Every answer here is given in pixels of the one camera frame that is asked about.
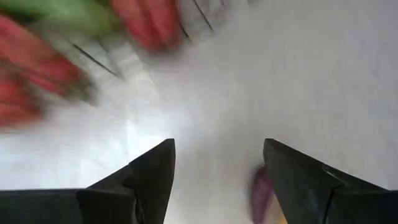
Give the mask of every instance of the purple object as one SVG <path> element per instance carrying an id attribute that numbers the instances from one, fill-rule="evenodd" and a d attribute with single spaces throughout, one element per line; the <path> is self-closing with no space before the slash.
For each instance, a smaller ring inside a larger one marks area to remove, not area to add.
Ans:
<path id="1" fill-rule="evenodd" d="M 254 176 L 251 205 L 252 218 L 254 224 L 263 224 L 264 214 L 267 212 L 268 205 L 274 196 L 274 188 L 268 178 L 266 167 L 261 167 Z"/>

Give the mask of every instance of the white floor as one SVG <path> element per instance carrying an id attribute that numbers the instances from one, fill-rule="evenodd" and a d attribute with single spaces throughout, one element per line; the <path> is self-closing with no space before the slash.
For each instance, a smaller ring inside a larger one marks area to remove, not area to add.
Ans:
<path id="1" fill-rule="evenodd" d="M 396 0 L 236 2 L 214 37 L 142 60 L 126 82 L 102 71 L 97 106 L 59 106 L 1 136 L 0 189 L 86 187 L 165 138 L 177 143 L 165 223 L 250 223 L 265 138 L 398 189 L 397 11 Z"/>

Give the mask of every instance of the tiled floor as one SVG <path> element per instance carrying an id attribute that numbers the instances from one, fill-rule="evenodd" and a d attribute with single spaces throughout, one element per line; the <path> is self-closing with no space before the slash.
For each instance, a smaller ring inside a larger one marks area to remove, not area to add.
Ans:
<path id="1" fill-rule="evenodd" d="M 108 76 L 97 106 L 59 106 L 1 136 L 0 189 L 85 187 L 165 138 L 177 143 L 166 223 L 250 223 L 264 138 L 398 189 L 397 10 L 396 0 L 236 1 L 214 37 L 132 58 L 125 81 Z"/>

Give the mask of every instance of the green object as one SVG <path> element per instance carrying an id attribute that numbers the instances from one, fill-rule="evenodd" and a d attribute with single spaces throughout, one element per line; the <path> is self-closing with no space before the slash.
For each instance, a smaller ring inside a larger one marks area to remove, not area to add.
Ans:
<path id="1" fill-rule="evenodd" d="M 0 0 L 0 9 L 19 16 L 46 17 L 56 25 L 90 35 L 111 32 L 116 23 L 108 8 L 92 0 Z"/>

